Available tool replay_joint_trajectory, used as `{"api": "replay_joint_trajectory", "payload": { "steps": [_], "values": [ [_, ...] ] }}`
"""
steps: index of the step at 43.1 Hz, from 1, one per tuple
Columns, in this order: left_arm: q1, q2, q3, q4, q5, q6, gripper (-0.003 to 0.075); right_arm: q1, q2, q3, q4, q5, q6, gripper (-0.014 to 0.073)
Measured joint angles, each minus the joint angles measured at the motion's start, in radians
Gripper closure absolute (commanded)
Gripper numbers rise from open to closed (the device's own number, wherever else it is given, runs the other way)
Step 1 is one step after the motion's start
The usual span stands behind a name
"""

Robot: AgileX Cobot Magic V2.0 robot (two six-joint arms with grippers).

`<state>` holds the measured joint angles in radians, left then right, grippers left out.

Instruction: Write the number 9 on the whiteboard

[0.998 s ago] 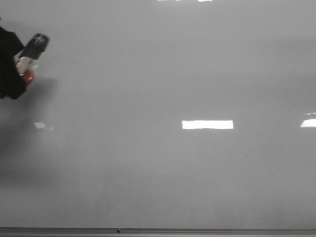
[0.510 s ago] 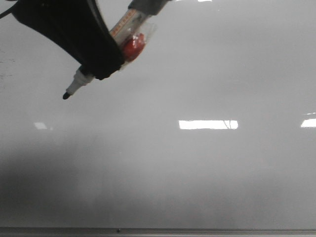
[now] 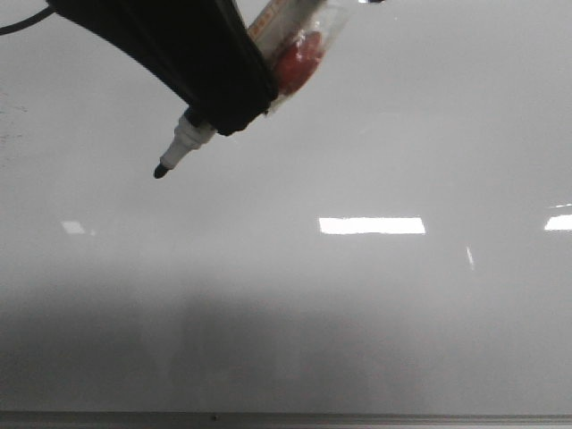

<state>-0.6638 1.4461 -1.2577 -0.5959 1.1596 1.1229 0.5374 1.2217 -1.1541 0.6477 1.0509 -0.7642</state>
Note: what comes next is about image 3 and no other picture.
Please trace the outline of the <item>black fabric covered gripper finger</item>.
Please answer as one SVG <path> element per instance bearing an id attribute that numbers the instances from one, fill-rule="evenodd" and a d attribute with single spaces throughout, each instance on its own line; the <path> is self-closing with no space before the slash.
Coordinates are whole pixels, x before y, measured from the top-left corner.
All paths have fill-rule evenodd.
<path id="1" fill-rule="evenodd" d="M 51 1 L 60 16 L 121 49 L 224 136 L 277 98 L 277 83 L 233 1 Z"/>

